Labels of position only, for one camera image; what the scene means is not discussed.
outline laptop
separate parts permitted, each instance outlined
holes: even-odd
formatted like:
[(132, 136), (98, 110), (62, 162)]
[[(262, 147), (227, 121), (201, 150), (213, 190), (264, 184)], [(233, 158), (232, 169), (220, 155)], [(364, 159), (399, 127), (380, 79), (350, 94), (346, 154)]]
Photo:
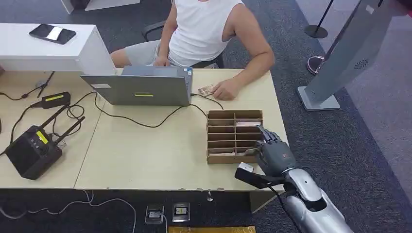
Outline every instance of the laptop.
[(80, 75), (112, 105), (189, 106), (191, 67), (126, 66), (121, 75)]

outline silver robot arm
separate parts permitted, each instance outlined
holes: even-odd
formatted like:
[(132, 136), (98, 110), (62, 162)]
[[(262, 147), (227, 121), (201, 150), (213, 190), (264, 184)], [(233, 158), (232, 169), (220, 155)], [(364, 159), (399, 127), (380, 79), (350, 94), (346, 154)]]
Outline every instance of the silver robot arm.
[(296, 188), (296, 194), (286, 197), (285, 207), (302, 232), (353, 233), (342, 213), (306, 171), (295, 168), (285, 177)]
[(263, 140), (246, 153), (256, 156), (265, 175), (253, 173), (251, 166), (242, 163), (235, 177), (257, 188), (284, 184), (285, 211), (304, 233), (353, 233), (327, 194), (305, 170), (296, 167), (289, 146), (277, 134), (258, 127)]

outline person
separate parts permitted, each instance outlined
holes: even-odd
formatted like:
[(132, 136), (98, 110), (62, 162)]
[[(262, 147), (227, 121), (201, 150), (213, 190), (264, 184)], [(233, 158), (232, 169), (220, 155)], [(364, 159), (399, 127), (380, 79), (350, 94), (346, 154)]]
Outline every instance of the person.
[(241, 0), (174, 0), (160, 40), (125, 47), (111, 57), (116, 67), (191, 66), (216, 58), (234, 36), (251, 60), (242, 72), (212, 90), (217, 99), (233, 100), (275, 63), (256, 18)]

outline smartphone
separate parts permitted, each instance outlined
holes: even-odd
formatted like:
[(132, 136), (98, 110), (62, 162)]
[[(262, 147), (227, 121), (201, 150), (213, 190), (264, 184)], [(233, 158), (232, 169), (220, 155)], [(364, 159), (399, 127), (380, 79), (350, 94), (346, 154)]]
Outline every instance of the smartphone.
[(63, 45), (72, 39), (76, 35), (76, 32), (42, 23), (33, 29), (33, 31), (29, 32), (29, 35)]

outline black cable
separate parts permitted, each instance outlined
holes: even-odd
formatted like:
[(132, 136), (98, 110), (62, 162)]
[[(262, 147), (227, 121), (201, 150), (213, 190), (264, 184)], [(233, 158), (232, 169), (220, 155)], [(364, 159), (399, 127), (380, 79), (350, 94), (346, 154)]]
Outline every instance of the black cable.
[(202, 95), (199, 95), (199, 94), (194, 94), (194, 93), (191, 93), (190, 96), (200, 96), (200, 97), (205, 98), (207, 100), (213, 101), (213, 102), (217, 103), (222, 108), (222, 110), (224, 110), (223, 106), (219, 102), (217, 102), (216, 100), (213, 100), (211, 98), (208, 98), (206, 96), (202, 96)]
[(31, 90), (31, 91), (29, 91), (29, 92), (21, 95), (20, 98), (17, 98), (17, 99), (10, 97), (9, 95), (7, 95), (6, 93), (3, 93), (3, 92), (0, 92), (0, 95), (1, 95), (1, 96), (6, 96), (9, 100), (14, 100), (14, 101), (16, 101), (16, 100), (22, 100), (22, 99), (27, 98), (32, 92), (36, 91), (37, 89), (40, 89), (41, 87), (42, 87), (42, 86), (36, 87), (35, 89), (33, 89), (33, 90)]
[(302, 231), (301, 231), (301, 230), (299, 229), (299, 227), (297, 226), (295, 220), (292, 218), (292, 216), (291, 216), (291, 215), (289, 214), (289, 212), (286, 210), (285, 205), (283, 204), (283, 201), (282, 201), (282, 198), (280, 197), (280, 195), (279, 195), (279, 194), (276, 192), (276, 190), (274, 190), (272, 187), (269, 187), (269, 189), (276, 194), (277, 199), (279, 199), (280, 206), (282, 207), (282, 209), (283, 209), (283, 211), (286, 213), (286, 215), (292, 220), (292, 223), (294, 224), (296, 230), (297, 230), (299, 233), (302, 233)]
[[(160, 123), (157, 124), (157, 125), (146, 125), (146, 124), (137, 122), (137, 121), (135, 121), (135, 120), (133, 120), (133, 119), (130, 119), (130, 118), (128, 118), (128, 117), (125, 117), (125, 116), (112, 115), (112, 114), (109, 114), (109, 113), (105, 112), (103, 109), (101, 109), (100, 107), (97, 106), (97, 92), (93, 92), (93, 93), (96, 93), (96, 96), (95, 96), (95, 98), (94, 98), (94, 105), (96, 106), (97, 109), (99, 109), (100, 111), (102, 111), (104, 114), (106, 114), (106, 115), (108, 115), (108, 116), (110, 116), (110, 117), (127, 119), (127, 120), (129, 120), (129, 121), (131, 121), (131, 122), (133, 122), (133, 123), (135, 123), (135, 124), (137, 124), (137, 125), (140, 125), (140, 126), (143, 126), (143, 127), (147, 127), (147, 128), (157, 128), (157, 127), (161, 126), (163, 123), (165, 123), (165, 121), (166, 121), (171, 115), (173, 115), (173, 114), (174, 114), (175, 112), (177, 112), (179, 109), (181, 109), (181, 108), (184, 107), (184, 106), (180, 106), (180, 107), (176, 108), (176, 109), (173, 110), (169, 115), (167, 115), (166, 118), (164, 118), (164, 120), (163, 120), (162, 122), (160, 122)], [(203, 115), (205, 115), (205, 116), (207, 117), (206, 113), (205, 113), (201, 108), (199, 108), (197, 105), (191, 104), (190, 106), (195, 106), (197, 109), (199, 109), (199, 110), (203, 113)]]
[(39, 102), (34, 103), (32, 105), (30, 105), (29, 107), (27, 107), (26, 109), (24, 109), (23, 113), (21, 114), (20, 118), (15, 122), (15, 124), (13, 125), (12, 128), (12, 132), (10, 134), (10, 144), (13, 142), (13, 135), (14, 135), (14, 129), (16, 128), (17, 124), (23, 119), (24, 114), (26, 114), (27, 110), (33, 108), (34, 106), (36, 106)]
[[(106, 115), (108, 115), (108, 116), (110, 116), (110, 117), (123, 118), (123, 119), (129, 120), (129, 121), (131, 121), (131, 122), (133, 122), (133, 123), (135, 123), (135, 124), (137, 124), (137, 125), (140, 125), (140, 126), (143, 126), (143, 127), (147, 127), (147, 128), (157, 128), (157, 127), (161, 126), (163, 123), (165, 123), (165, 121), (166, 121), (171, 115), (173, 115), (173, 114), (176, 113), (179, 109), (181, 109), (181, 108), (184, 107), (184, 106), (180, 106), (180, 107), (176, 108), (176, 109), (173, 110), (169, 115), (167, 115), (166, 118), (164, 118), (162, 122), (160, 122), (160, 123), (157, 124), (157, 125), (154, 125), (154, 126), (152, 126), (152, 125), (146, 125), (146, 124), (137, 122), (137, 121), (135, 121), (135, 120), (133, 120), (133, 119), (131, 119), (131, 118), (125, 117), (125, 116), (112, 115), (112, 114), (109, 114), (109, 113), (105, 112), (103, 109), (101, 109), (101, 108), (97, 105), (97, 92), (92, 91), (92, 92), (89, 92), (89, 93), (85, 94), (84, 96), (82, 96), (82, 97), (81, 97), (77, 102), (75, 102), (73, 105), (68, 106), (68, 107), (67, 107), (67, 110), (66, 110), (66, 115), (67, 115), (69, 118), (72, 118), (72, 119), (77, 119), (77, 120), (78, 120), (79, 118), (81, 118), (81, 117), (85, 114), (85, 108), (84, 108), (83, 106), (81, 106), (81, 105), (78, 105), (78, 103), (79, 103), (80, 101), (82, 101), (85, 97), (87, 97), (88, 95), (91, 95), (91, 94), (95, 94), (95, 97), (94, 97), (94, 105), (96, 106), (97, 109), (99, 109), (99, 110), (100, 110), (101, 112), (103, 112), (104, 114), (106, 114)], [(29, 110), (30, 108), (33, 108), (33, 107), (36, 106), (37, 104), (39, 104), (39, 102), (37, 102), (37, 103), (35, 103), (35, 104), (32, 104), (32, 105), (30, 105), (29, 107), (27, 107), (27, 108), (23, 111), (23, 113), (21, 114), (21, 116), (20, 116), (20, 118), (17, 120), (17, 122), (14, 124), (14, 126), (13, 126), (13, 128), (12, 128), (11, 136), (10, 136), (10, 144), (13, 142), (13, 134), (14, 134), (14, 129), (15, 129), (16, 125), (23, 119), (23, 116), (26, 114), (27, 110)], [(203, 113), (203, 115), (207, 118), (206, 113), (205, 113), (199, 106), (197, 106), (197, 105), (195, 105), (195, 104), (191, 104), (190, 106), (194, 106), (194, 107), (196, 107), (197, 109), (199, 109), (199, 110)], [(74, 107), (79, 107), (79, 108), (81, 108), (81, 109), (82, 109), (82, 113), (76, 116), (76, 115), (72, 112), (72, 108), (74, 108)], [(54, 121), (53, 121), (52, 133), (53, 133), (54, 135), (56, 135), (56, 136), (60, 136), (58, 133), (56, 133), (56, 132), (54, 131), (54, 127), (55, 127), (55, 125), (56, 125), (56, 119), (57, 119), (57, 117), (56, 117), (56, 118), (54, 119)], [(70, 135), (73, 135), (73, 134), (77, 133), (77, 132), (81, 129), (81, 127), (82, 127), (82, 124), (80, 123), (80, 124), (79, 124), (79, 127), (78, 127), (75, 131), (69, 133), (67, 136), (70, 136)]]
[(46, 82), (45, 82), (43, 85), (40, 86), (40, 87), (41, 87), (41, 90), (39, 91), (39, 94), (37, 95), (38, 98), (40, 97), (41, 93), (43, 93), (43, 91), (44, 91), (44, 89), (46, 88), (46, 86), (49, 85), (50, 79), (52, 79), (54, 73), (55, 73), (55, 71), (53, 71), (53, 72), (50, 74), (49, 78), (46, 80)]
[[(164, 118), (164, 119), (162, 120), (162, 122), (160, 122), (160, 123), (157, 124), (157, 125), (146, 125), (146, 124), (137, 122), (137, 121), (135, 121), (135, 120), (133, 120), (133, 119), (131, 119), (131, 118), (125, 117), (125, 116), (118, 116), (118, 115), (112, 115), (112, 114), (107, 113), (106, 111), (104, 111), (103, 109), (101, 109), (101, 108), (97, 105), (97, 92), (92, 91), (92, 92), (89, 92), (89, 93), (85, 94), (83, 97), (81, 97), (81, 98), (80, 98), (77, 102), (75, 102), (73, 105), (70, 105), (70, 106), (67, 108), (67, 110), (66, 110), (66, 115), (67, 115), (69, 118), (77, 119), (77, 120), (78, 120), (80, 117), (82, 117), (82, 116), (84, 115), (84, 113), (85, 113), (85, 109), (84, 109), (84, 107), (78, 105), (78, 103), (79, 103), (80, 101), (82, 101), (86, 96), (91, 95), (91, 94), (95, 94), (95, 97), (94, 97), (94, 105), (96, 106), (97, 109), (99, 109), (99, 110), (100, 110), (101, 112), (103, 112), (104, 114), (106, 114), (106, 115), (108, 115), (108, 116), (110, 116), (110, 117), (123, 118), (123, 119), (129, 120), (129, 121), (131, 121), (131, 122), (133, 122), (133, 123), (135, 123), (135, 124), (137, 124), (137, 125), (140, 125), (140, 126), (143, 126), (143, 127), (147, 127), (147, 128), (157, 128), (157, 127), (160, 127), (163, 123), (165, 123), (165, 121), (166, 121), (171, 115), (173, 115), (173, 114), (176, 113), (179, 109), (181, 109), (181, 108), (184, 107), (184, 106), (181, 106), (181, 107), (176, 108), (176, 109), (173, 110), (169, 115), (167, 115), (166, 118)], [(197, 109), (199, 109), (199, 110), (203, 113), (203, 115), (205, 115), (205, 116), (207, 117), (206, 113), (205, 113), (199, 106), (197, 106), (197, 105), (195, 105), (195, 104), (191, 104), (190, 106), (196, 107)], [(74, 108), (74, 107), (79, 107), (79, 108), (82, 109), (82, 112), (81, 112), (79, 115), (77, 115), (77, 116), (72, 112), (72, 108)], [(59, 134), (57, 134), (57, 133), (54, 131), (54, 126), (55, 126), (55, 124), (56, 124), (56, 119), (54, 119), (54, 121), (53, 121), (52, 132), (53, 132), (54, 135), (60, 136)], [(79, 127), (78, 127), (75, 131), (71, 132), (68, 136), (73, 135), (73, 134), (75, 134), (76, 132), (78, 132), (81, 127), (82, 127), (82, 124), (80, 123), (80, 124), (79, 124)]]

